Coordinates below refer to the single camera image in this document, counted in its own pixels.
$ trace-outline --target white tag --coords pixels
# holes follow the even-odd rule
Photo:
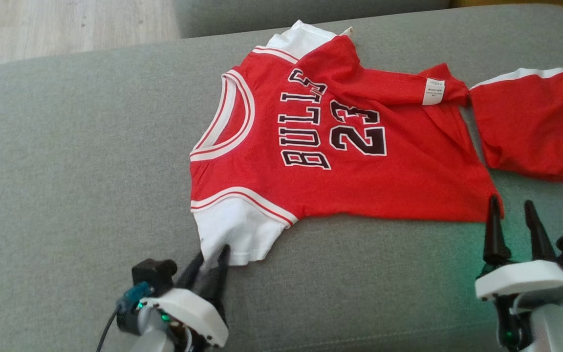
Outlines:
[[[444,94],[444,81],[436,81],[427,78],[425,85],[425,96],[423,98],[423,105],[433,105],[442,102],[442,95]]]
[[[344,32],[340,33],[340,35],[351,37],[352,33],[353,33],[353,27],[349,27],[349,28],[345,29]]]

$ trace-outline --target blue connector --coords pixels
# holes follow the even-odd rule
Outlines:
[[[119,310],[119,313],[128,312],[138,304],[138,301],[145,297],[149,297],[151,294],[152,287],[143,281],[142,283],[139,283],[127,290],[127,292],[123,294],[123,297],[116,301],[116,307]]]

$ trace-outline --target couch cushion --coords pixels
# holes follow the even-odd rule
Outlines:
[[[469,7],[322,25],[355,27],[366,67],[448,62],[469,86],[518,67],[563,67],[563,7]],[[130,267],[197,253],[188,152],[219,76],[277,31],[214,36],[0,66],[0,351],[89,351]],[[472,114],[465,119],[478,142]],[[563,183],[492,172],[504,231],[530,258],[525,199],[552,241]],[[266,260],[228,277],[227,351],[499,351],[475,298],[481,223],[302,220]],[[115,327],[105,350],[127,350]]]
[[[291,26],[429,11],[449,7],[449,0],[174,0],[182,38],[212,36]]]

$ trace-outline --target red jersey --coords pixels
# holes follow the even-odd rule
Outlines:
[[[303,57],[257,47],[222,81],[216,116],[190,153],[202,249],[261,234],[250,222],[266,219],[281,226],[271,232],[337,213],[485,221],[497,191],[458,109],[468,89],[445,64],[420,74],[365,69],[350,38],[335,36]],[[225,211],[228,199],[241,205]],[[239,250],[233,264],[268,248],[257,251]]]

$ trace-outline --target fabric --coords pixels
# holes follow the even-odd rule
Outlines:
[[[563,69],[525,69],[471,88],[492,169],[563,181]]]
[[[182,38],[446,9],[449,0],[174,0]]]
[[[362,65],[418,73],[449,62],[469,87],[515,67],[563,67],[563,7],[319,25],[350,26]],[[93,351],[131,266],[190,262],[188,153],[217,110],[221,74],[279,32],[0,65],[0,352]],[[516,260],[530,258],[524,199],[552,241],[563,234],[563,183],[491,175]],[[502,352],[494,309],[475,297],[482,238],[482,223],[304,219],[265,261],[230,268],[221,351]],[[134,340],[112,326],[103,351]]]
[[[485,221],[498,192],[457,107],[468,89],[446,65],[364,69],[347,36],[302,22],[271,42],[223,75],[190,153],[206,259],[227,243],[231,265],[262,260],[310,216]]]

